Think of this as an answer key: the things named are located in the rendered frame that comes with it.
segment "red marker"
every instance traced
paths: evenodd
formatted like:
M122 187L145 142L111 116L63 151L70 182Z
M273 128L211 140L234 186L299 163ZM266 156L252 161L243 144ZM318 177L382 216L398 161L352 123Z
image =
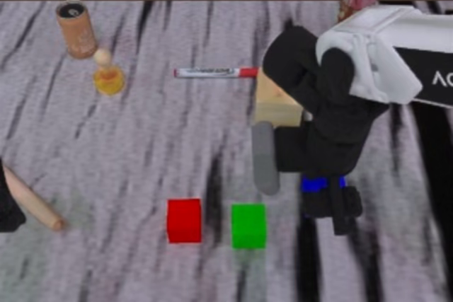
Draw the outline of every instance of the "red marker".
M256 78L258 67L236 69L175 69L176 78Z

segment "wooden rolling pin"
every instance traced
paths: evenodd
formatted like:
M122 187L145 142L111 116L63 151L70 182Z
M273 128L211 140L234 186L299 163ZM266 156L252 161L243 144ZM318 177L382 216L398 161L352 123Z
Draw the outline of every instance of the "wooden rolling pin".
M19 179L6 166L3 166L6 184L13 198L30 212L39 222L52 229L60 231L64 228L64 219L44 202L34 191Z

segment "brown cup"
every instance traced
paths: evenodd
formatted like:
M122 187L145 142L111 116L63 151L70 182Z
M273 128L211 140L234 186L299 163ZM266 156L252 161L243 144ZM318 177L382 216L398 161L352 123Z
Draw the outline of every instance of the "brown cup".
M57 19L68 53L77 59L91 57L98 44L85 5L77 0L65 1L57 7Z

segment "marble surface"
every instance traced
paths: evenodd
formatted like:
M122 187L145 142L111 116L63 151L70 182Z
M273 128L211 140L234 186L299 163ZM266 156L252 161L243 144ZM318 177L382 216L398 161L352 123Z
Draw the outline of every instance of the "marble surface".
M56 5L0 3L0 154L70 223L53 233L28 216L0 236L0 301L315 301L297 278L297 176L283 175L274 197L253 187L254 82L171 71L259 65L285 25L320 34L338 4L88 2L100 44L127 77L112 98L93 87L91 60L65 52ZM390 112L376 121L350 176L365 206L353 237L317 222L321 301L371 301L370 270L381 282L373 301L448 300L409 108L402 119L397 136ZM166 200L177 197L202 199L202 244L167 243ZM231 248L235 202L266 203L265 251Z

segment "green cube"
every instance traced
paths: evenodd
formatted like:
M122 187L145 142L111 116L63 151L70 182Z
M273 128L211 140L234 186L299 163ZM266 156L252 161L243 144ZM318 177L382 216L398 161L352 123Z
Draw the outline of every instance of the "green cube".
M234 249L265 248L267 238L265 205L233 204L231 238Z

